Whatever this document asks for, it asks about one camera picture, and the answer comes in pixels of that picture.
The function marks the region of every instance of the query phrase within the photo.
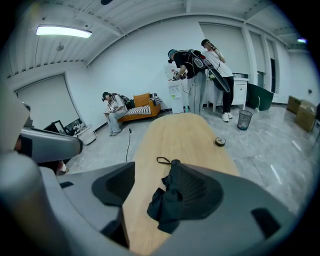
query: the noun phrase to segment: orange sofa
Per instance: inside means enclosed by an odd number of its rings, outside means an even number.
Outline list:
[[[151,114],[129,114],[118,119],[118,122],[127,122],[132,120],[143,119],[143,118],[155,118],[157,117],[157,115],[161,110],[161,105],[159,104],[155,106],[154,102],[150,99],[150,93],[133,96],[133,99],[134,99],[134,104],[136,108],[149,105]]]

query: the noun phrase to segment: black strap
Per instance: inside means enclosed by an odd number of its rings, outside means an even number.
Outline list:
[[[171,165],[171,162],[167,159],[167,158],[165,158],[165,157],[162,157],[162,156],[158,156],[157,158],[156,158],[156,161],[159,163],[159,164],[164,164],[164,165]]]

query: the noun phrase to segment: white sneakers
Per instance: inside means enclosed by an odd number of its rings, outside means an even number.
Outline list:
[[[230,112],[222,114],[222,120],[226,123],[229,122],[229,119],[232,119],[232,118],[233,118],[233,116]]]
[[[224,122],[229,122],[229,117],[228,117],[228,113],[223,113],[222,114],[222,120],[224,121]]]

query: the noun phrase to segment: black pants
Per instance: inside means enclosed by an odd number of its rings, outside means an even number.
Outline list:
[[[228,76],[224,77],[224,80],[228,83],[230,87],[230,92],[223,93],[223,113],[229,113],[232,101],[234,100],[234,77]]]

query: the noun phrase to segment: man in black shirt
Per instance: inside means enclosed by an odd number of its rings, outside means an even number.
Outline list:
[[[197,67],[193,66],[192,56],[186,51],[172,49],[168,52],[168,57],[175,62],[177,68],[180,68],[174,79],[179,80],[187,77],[186,93],[188,93],[190,111],[200,115],[206,90],[206,72],[204,70],[198,71]]]

